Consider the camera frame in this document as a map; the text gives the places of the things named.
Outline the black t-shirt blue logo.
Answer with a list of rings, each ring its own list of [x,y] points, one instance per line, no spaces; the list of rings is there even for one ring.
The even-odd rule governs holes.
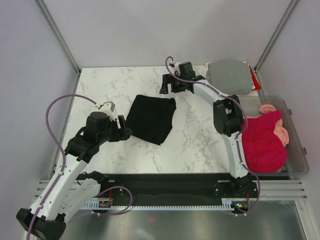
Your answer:
[[[126,125],[132,135],[148,143],[164,143],[173,125],[173,115],[177,109],[174,98],[159,98],[137,95],[130,107]]]

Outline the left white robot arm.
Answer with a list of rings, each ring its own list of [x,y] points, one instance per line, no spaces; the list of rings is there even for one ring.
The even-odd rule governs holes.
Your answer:
[[[21,208],[16,218],[27,232],[26,239],[35,236],[41,240],[58,240],[74,214],[92,197],[104,197],[110,191],[106,177],[97,171],[72,194],[68,194],[76,178],[106,142],[128,140],[132,131],[122,115],[94,111],[86,124],[71,138],[62,151],[60,170],[55,172],[42,194],[29,207]]]

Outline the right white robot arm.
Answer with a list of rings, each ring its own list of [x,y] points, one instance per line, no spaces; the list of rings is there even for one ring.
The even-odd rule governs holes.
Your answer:
[[[241,107],[237,95],[226,95],[208,83],[203,76],[197,75],[194,81],[179,81],[176,76],[164,74],[161,95],[169,92],[180,93],[190,91],[211,104],[213,108],[213,125],[222,135],[229,160],[229,174],[243,178],[249,173],[242,144],[242,133],[248,126],[248,119]]]

